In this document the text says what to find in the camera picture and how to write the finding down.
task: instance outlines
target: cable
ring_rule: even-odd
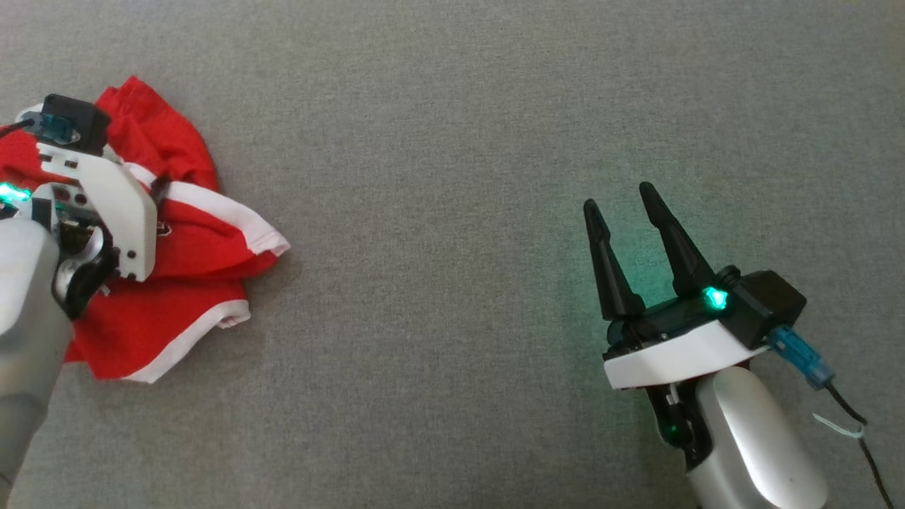
[[[839,394],[839,391],[836,390],[833,383],[826,384],[826,390],[830,392],[830,395],[833,396],[833,399],[836,400],[836,403],[845,410],[845,413],[848,414],[851,418],[861,423],[862,432],[858,435],[851,434],[849,436],[856,437],[858,439],[858,445],[861,446],[861,452],[864,453],[864,458],[867,459],[867,465],[871,468],[871,474],[873,475],[873,482],[876,483],[877,489],[880,491],[880,496],[883,497],[883,502],[886,503],[886,507],[888,509],[893,509],[892,499],[890,499],[890,494],[886,492],[886,486],[883,485],[883,479],[880,477],[880,469],[877,467],[877,462],[873,460],[873,455],[871,454],[871,450],[867,447],[867,442],[864,441],[863,430],[867,427],[867,419],[864,418],[863,415],[859,414],[852,408],[851,405],[848,404],[848,401],[843,398],[842,394]],[[824,422],[827,426],[830,426],[831,423],[828,421]]]
[[[839,406],[842,407],[843,410],[845,410],[845,413],[848,414],[849,417],[860,422],[863,426],[867,426],[867,419],[864,418],[863,415],[854,411],[854,408],[852,408],[852,406],[848,404],[848,401],[846,401],[845,398],[843,398],[842,394],[839,394],[839,391],[836,390],[836,387],[833,385],[832,382],[826,384],[826,390],[829,391],[830,396],[833,396],[833,399],[836,400],[836,403],[839,403]]]
[[[0,138],[6,136],[11,132],[16,132],[19,129],[26,128],[31,125],[34,125],[34,119],[21,120],[16,122],[15,124],[4,126],[3,128],[0,128]]]

